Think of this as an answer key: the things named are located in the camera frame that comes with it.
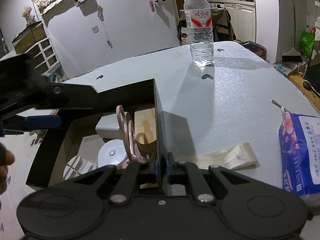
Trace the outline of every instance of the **cabinet door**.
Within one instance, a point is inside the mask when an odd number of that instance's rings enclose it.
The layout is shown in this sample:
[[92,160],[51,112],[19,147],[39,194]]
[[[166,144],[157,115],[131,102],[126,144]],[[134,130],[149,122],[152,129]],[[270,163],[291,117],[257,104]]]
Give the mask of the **cabinet door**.
[[236,10],[237,30],[241,41],[256,40],[256,10],[254,6],[238,4]]
[[233,31],[236,35],[236,38],[239,40],[238,35],[240,35],[238,31],[238,24],[237,24],[237,17],[236,17],[236,5],[231,3],[225,3],[225,8],[228,10],[230,16],[231,16],[231,25],[233,27]]

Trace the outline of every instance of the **heart pattern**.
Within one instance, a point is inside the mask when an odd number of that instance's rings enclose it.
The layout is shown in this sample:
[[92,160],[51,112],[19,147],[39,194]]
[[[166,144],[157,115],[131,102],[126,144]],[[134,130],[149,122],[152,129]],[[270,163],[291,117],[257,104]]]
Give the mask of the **heart pattern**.
[[207,78],[213,79],[213,76],[209,75],[209,74],[205,74],[205,75],[202,76],[202,79],[207,79]]

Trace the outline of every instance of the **green bag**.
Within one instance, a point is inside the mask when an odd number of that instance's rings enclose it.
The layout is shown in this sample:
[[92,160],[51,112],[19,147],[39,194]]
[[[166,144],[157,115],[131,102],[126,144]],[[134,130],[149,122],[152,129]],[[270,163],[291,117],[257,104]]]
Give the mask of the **green bag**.
[[306,31],[302,32],[299,46],[301,51],[308,57],[311,56],[314,41],[314,35],[312,35],[311,33],[307,33]]

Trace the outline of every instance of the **plastic bottle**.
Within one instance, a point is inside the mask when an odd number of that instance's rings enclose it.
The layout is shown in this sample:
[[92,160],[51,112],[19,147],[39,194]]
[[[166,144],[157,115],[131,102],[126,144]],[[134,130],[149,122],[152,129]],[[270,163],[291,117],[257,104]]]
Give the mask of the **plastic bottle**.
[[184,3],[190,50],[198,66],[213,62],[213,34],[210,4],[207,0],[186,0]]

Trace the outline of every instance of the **blue tissue package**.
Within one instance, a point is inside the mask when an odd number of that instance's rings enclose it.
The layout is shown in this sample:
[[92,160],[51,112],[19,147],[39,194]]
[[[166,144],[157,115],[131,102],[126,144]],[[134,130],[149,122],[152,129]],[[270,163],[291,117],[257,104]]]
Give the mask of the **blue tissue package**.
[[317,196],[320,192],[320,118],[285,113],[279,139],[283,189],[302,198],[310,194]]

